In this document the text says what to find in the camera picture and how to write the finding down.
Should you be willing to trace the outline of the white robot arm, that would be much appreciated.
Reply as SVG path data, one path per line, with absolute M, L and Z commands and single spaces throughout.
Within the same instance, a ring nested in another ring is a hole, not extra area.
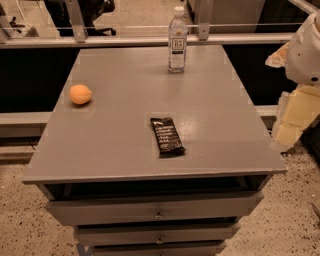
M 265 64 L 284 67 L 286 77 L 297 84 L 281 94 L 271 133 L 272 147 L 286 152 L 320 115 L 320 11 L 310 14 Z

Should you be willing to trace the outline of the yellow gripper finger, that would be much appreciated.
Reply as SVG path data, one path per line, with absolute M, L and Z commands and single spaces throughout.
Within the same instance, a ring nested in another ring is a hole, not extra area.
M 277 51 L 268 56 L 265 64 L 273 68 L 281 68 L 286 64 L 286 55 L 289 43 L 282 45 Z
M 283 92 L 272 127 L 272 148 L 278 152 L 291 149 L 319 115 L 319 86 L 299 84 L 291 93 Z

